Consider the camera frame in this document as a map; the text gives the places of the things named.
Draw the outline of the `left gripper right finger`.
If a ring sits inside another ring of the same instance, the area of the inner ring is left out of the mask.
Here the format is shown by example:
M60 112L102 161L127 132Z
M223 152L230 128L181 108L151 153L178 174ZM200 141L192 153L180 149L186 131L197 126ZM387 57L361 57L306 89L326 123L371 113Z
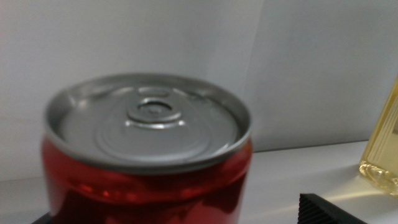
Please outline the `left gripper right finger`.
M317 194L300 194L298 224L366 224Z

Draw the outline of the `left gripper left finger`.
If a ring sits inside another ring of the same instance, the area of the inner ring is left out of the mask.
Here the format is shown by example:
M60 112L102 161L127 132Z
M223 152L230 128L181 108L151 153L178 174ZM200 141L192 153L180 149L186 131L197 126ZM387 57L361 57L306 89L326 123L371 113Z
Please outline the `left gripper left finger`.
M39 217L38 219L36 219L31 224L52 224L52 219L51 219L50 214L46 213L46 214L42 215L41 217Z

